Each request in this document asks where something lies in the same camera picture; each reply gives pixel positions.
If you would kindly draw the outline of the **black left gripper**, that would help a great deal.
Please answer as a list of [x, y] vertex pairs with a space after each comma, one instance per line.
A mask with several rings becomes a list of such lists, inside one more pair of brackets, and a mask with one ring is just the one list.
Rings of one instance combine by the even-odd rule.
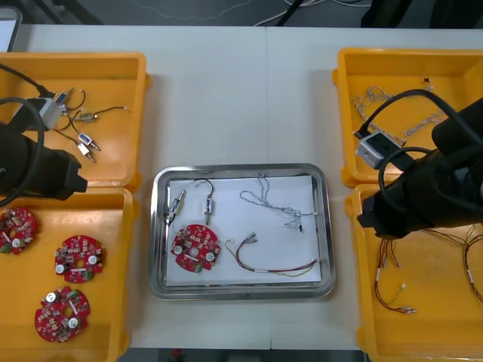
[[45, 149], [37, 173], [37, 194], [64, 201], [75, 192], [85, 193], [88, 181], [78, 174], [81, 168], [77, 158], [70, 153]]

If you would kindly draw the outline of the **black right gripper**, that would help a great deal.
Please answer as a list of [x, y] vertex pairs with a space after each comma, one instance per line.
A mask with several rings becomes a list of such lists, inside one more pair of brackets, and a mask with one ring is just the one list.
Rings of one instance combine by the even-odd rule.
[[426, 228], [417, 206], [426, 187], [423, 174], [403, 173], [386, 186], [379, 172], [378, 183], [380, 190], [364, 200], [364, 213], [358, 216], [361, 227], [372, 228], [379, 238], [403, 238]]

